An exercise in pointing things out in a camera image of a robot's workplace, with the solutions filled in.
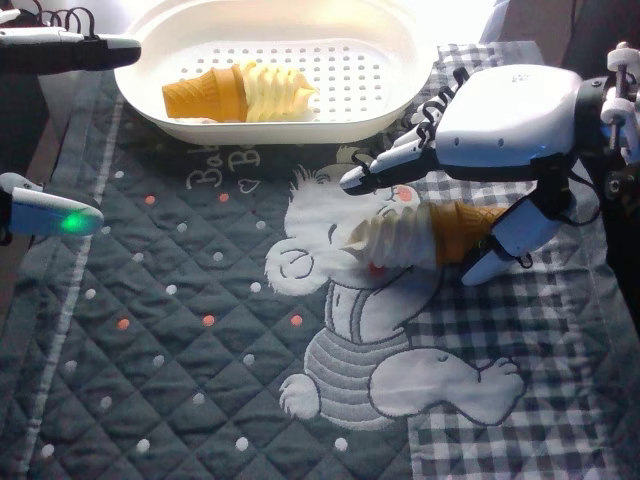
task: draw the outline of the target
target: checkered fabric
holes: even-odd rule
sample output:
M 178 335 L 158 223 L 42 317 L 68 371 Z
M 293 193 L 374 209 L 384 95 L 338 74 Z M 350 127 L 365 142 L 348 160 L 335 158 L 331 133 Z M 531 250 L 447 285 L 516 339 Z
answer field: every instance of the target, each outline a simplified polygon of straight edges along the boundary
M 536 47 L 442 47 L 407 115 L 458 67 L 518 62 L 541 63 Z M 19 372 L 0 389 L 1 478 L 635 478 L 625 466 L 637 372 L 623 366 L 637 358 L 624 344 L 628 319 L 601 224 L 563 229 L 531 270 L 484 286 L 462 288 L 446 270 L 406 326 L 413 347 L 478 368 L 501 357 L 518 364 L 526 391 L 502 424 L 472 423 L 446 405 L 379 431 L 292 419 L 279 388 L 303 371 L 327 288 L 277 294 L 265 256 L 285 238 L 297 165 L 333 165 L 345 146 L 194 149 L 133 112 L 111 76 L 87 78 L 53 183 L 96 195 L 106 226 L 90 240 L 39 240 L 25 259 L 0 337 L 0 386 L 10 367 Z M 401 124 L 354 149 L 388 148 Z M 255 158 L 229 167 L 253 148 L 268 167 L 259 178 Z M 511 204 L 532 187 L 440 173 L 414 186 L 423 200 L 481 205 Z M 583 216 L 594 202 L 580 198 Z M 32 323 L 18 358 L 17 334 Z

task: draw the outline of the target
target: green light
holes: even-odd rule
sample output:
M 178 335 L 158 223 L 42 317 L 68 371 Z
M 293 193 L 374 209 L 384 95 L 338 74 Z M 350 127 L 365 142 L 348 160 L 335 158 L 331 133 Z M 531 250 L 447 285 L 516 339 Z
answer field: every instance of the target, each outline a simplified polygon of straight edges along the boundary
M 83 230 L 86 230 L 89 225 L 87 222 L 87 217 L 85 217 L 82 213 L 74 212 L 70 214 L 67 218 L 65 218 L 61 223 L 60 227 L 69 233 L 78 233 Z

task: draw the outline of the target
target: gray quilted fabric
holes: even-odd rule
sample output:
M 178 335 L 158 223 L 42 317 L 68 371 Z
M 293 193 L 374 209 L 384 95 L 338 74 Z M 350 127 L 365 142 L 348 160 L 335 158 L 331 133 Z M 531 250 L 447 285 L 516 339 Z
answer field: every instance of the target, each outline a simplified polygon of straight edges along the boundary
M 442 47 L 413 108 L 456 67 L 536 52 Z M 640 350 L 599 222 L 477 289 L 454 269 L 412 271 L 390 296 L 309 273 L 324 257 L 301 225 L 326 220 L 309 206 L 360 208 L 331 185 L 399 125 L 355 146 L 199 148 L 87 76 L 53 182 L 94 194 L 106 226 L 25 260 L 0 339 L 2 478 L 635 478 Z M 530 187 L 433 174 L 384 205 L 506 204 Z M 576 195 L 584 216 L 594 200 Z M 378 329 L 389 306 L 410 310 L 393 333 Z M 393 397 L 412 376 L 433 385 L 417 412 Z

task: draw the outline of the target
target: white plastic tray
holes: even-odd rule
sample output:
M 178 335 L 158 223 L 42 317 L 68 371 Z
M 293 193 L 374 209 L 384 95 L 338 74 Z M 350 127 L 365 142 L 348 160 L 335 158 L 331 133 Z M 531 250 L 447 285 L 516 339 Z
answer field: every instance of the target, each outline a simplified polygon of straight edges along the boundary
M 167 0 L 129 29 L 142 58 L 116 70 L 144 117 L 199 145 L 346 143 L 390 125 L 427 81 L 437 48 L 419 2 Z M 303 71 L 319 89 L 295 121 L 173 120 L 162 86 L 243 60 Z

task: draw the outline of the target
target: waffle cone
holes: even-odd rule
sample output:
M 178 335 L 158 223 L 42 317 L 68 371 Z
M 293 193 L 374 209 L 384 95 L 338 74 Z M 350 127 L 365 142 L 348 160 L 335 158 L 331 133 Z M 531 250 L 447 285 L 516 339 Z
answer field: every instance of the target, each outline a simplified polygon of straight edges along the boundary
M 169 118 L 209 118 L 216 122 L 247 119 L 242 71 L 237 65 L 165 85 L 162 94 Z
M 436 241 L 436 263 L 460 263 L 486 235 L 506 208 L 474 207 L 462 202 L 430 204 L 431 228 Z

